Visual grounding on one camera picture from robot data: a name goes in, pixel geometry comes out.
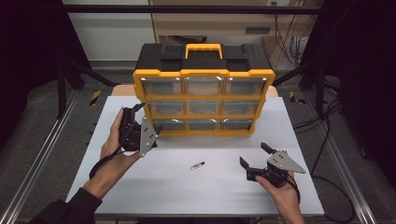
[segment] black plastic part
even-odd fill
[[[268,167],[265,169],[258,169],[249,167],[248,163],[239,157],[239,163],[247,171],[247,180],[257,182],[256,176],[262,176],[267,179],[274,187],[282,188],[287,183],[288,172],[277,169],[275,166],[267,163]]]
[[[264,151],[266,151],[268,154],[274,154],[274,153],[276,153],[276,150],[275,149],[272,149],[271,147],[269,147],[267,144],[265,144],[265,143],[261,143],[260,144],[260,147],[262,148],[262,149],[264,149]]]
[[[142,103],[132,108],[123,108],[119,141],[125,151],[137,151],[140,149],[141,125],[134,120],[134,115],[144,105],[145,103]]]
[[[222,59],[216,50],[189,50],[186,59],[185,45],[145,44],[140,51],[136,69],[158,69],[162,72],[181,69],[228,69],[235,72],[272,69],[262,45],[221,46],[221,51]]]

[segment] wall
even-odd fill
[[[65,5],[148,5],[145,0],[63,0]],[[137,61],[145,43],[155,43],[149,14],[69,13],[90,61]]]

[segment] gray floor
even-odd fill
[[[100,72],[116,82],[132,82],[132,71]],[[284,71],[277,71],[278,76],[283,73]],[[335,85],[337,84],[335,78],[329,77],[329,80]],[[79,93],[69,120],[66,122],[39,178],[21,209],[18,217],[20,222],[29,220],[46,204],[57,199],[65,199],[67,191],[73,183],[74,176],[94,131],[94,124],[99,119],[106,97],[111,94],[112,90],[112,88],[97,83],[95,80],[86,78],[86,81],[87,84],[84,90]],[[284,99],[293,124],[315,116],[308,104],[290,101],[290,91],[294,92],[297,99],[306,100],[304,94],[299,92],[297,82],[298,78],[295,78],[277,88],[279,95]],[[90,105],[92,95],[97,90],[101,90],[102,93],[97,103]],[[70,94],[72,90],[68,88],[67,92]],[[333,99],[334,96],[326,91],[325,100],[331,102]],[[20,123],[7,145],[0,151],[1,212],[7,208],[29,171],[55,122],[56,115],[56,82],[50,82],[30,92],[28,106],[21,117]],[[331,134],[361,188],[361,192],[377,223],[396,223],[395,189],[388,183],[375,161],[361,157],[360,146],[342,113],[335,112],[331,115]],[[318,126],[308,132],[298,133],[297,138],[306,164],[308,167],[312,167],[323,141]],[[327,148],[320,158],[315,173],[330,179],[341,188],[343,187]],[[352,211],[344,195],[321,180],[314,179],[314,182],[326,215],[336,219],[348,218]],[[306,222],[333,223],[326,217],[308,217]],[[264,223],[277,223],[277,219],[269,217],[265,219]],[[361,222],[358,217],[355,217],[353,223]]]

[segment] pen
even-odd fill
[[[203,166],[203,165],[205,165],[205,162],[204,162],[204,161],[202,161],[202,162],[200,162],[200,163],[197,163],[197,164],[193,165],[190,169],[191,169],[191,170],[195,170],[195,169],[197,169],[197,168],[200,168],[200,167]]]

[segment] white tabletop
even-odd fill
[[[102,144],[122,106],[140,103],[133,96],[109,96],[92,140],[79,167],[67,201],[88,180],[99,160]],[[140,123],[143,109],[136,114]],[[250,136],[195,135],[164,137],[139,160],[107,194],[97,214],[130,217],[257,217],[277,214],[270,195],[258,183],[246,181],[239,164],[243,157],[252,167],[266,167],[270,156],[265,142],[290,157],[306,171],[304,157],[280,97],[268,97],[256,131]],[[191,171],[192,165],[205,165]],[[295,174],[305,216],[322,216],[321,203],[309,173]]]

